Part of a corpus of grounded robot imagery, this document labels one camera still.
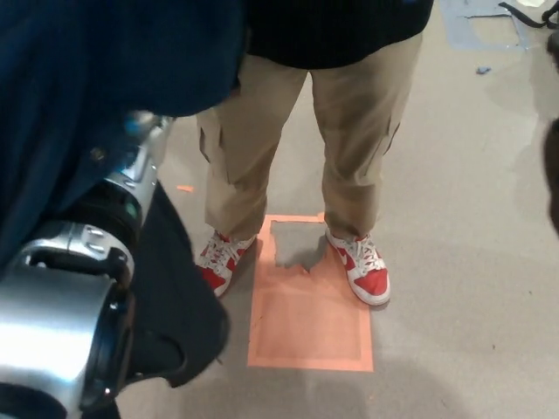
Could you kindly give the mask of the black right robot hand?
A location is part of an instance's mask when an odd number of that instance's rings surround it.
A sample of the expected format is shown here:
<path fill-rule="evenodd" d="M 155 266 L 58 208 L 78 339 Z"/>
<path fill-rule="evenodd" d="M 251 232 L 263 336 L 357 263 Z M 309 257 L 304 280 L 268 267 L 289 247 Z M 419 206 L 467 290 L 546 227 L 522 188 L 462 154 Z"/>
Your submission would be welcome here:
<path fill-rule="evenodd" d="M 559 120 L 555 119 L 542 143 L 542 163 L 549 192 L 548 214 L 556 235 L 559 234 Z"/>

